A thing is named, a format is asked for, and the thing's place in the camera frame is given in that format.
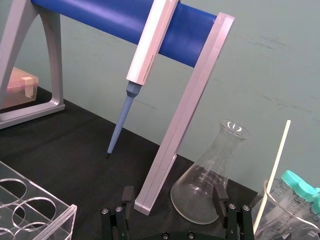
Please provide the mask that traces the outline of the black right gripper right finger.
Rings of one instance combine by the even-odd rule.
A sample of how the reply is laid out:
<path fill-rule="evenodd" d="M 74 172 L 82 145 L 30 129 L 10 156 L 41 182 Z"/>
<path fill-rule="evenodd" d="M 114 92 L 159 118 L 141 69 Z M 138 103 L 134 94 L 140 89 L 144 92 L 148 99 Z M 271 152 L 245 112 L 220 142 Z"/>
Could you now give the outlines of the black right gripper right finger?
<path fill-rule="evenodd" d="M 231 203 L 222 184 L 213 186 L 213 205 L 225 229 L 224 240 L 254 240 L 251 208 L 242 205 L 240 209 Z"/>

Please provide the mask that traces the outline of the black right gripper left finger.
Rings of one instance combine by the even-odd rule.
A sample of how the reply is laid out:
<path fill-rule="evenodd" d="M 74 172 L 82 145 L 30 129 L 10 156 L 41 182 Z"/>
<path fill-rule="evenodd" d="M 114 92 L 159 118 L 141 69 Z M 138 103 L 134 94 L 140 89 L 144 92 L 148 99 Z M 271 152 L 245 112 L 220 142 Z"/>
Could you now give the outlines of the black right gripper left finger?
<path fill-rule="evenodd" d="M 134 186 L 126 186 L 120 204 L 114 209 L 104 207 L 100 211 L 103 240 L 129 240 L 129 217 L 135 201 Z"/>

